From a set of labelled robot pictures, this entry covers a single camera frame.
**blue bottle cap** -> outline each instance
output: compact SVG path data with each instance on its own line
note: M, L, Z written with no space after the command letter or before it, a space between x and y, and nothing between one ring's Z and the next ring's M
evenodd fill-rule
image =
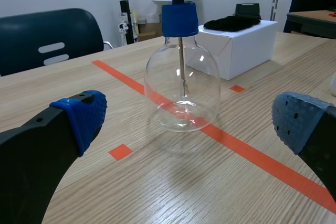
M162 34L164 37L189 37L198 34L195 3L173 0L172 5L162 6Z

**black object on box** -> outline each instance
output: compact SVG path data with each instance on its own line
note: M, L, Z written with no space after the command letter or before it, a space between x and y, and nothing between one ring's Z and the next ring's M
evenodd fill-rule
M240 31L258 25L259 18L228 16L204 24L204 28L218 31Z

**clear glass flask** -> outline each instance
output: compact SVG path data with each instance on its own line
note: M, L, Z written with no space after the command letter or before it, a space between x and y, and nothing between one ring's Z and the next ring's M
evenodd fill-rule
M165 44L147 63L145 99L150 118L176 132L201 129L216 117L221 85L216 60L196 42L196 5L162 6Z
M195 131L210 124L218 114L220 90L217 62L195 36L165 38L147 64L146 107L150 118L169 131Z

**black stand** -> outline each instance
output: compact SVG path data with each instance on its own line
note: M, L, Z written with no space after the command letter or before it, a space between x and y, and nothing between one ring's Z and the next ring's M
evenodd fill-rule
M127 19L128 19L128 31L126 34L127 45L133 44L134 37L133 37L132 18L131 18L131 11L130 11L130 5L128 3L128 0L120 1L120 8L121 8L122 13L127 13Z

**table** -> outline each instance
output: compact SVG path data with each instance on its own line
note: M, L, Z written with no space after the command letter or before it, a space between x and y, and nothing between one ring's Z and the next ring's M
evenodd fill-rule
M271 122L282 91L336 103L329 91L336 41L279 33L271 61L222 80L221 112L207 134L156 127L142 94L91 63L143 83L146 62L162 44L156 38L0 78L1 131L83 90L107 96L99 136L65 174L43 223L336 223L331 196ZM216 127L217 141L210 136ZM117 161L109 152L122 144L133 152Z
M336 39L336 17L328 10L293 12L287 14L287 20L301 25L298 32Z

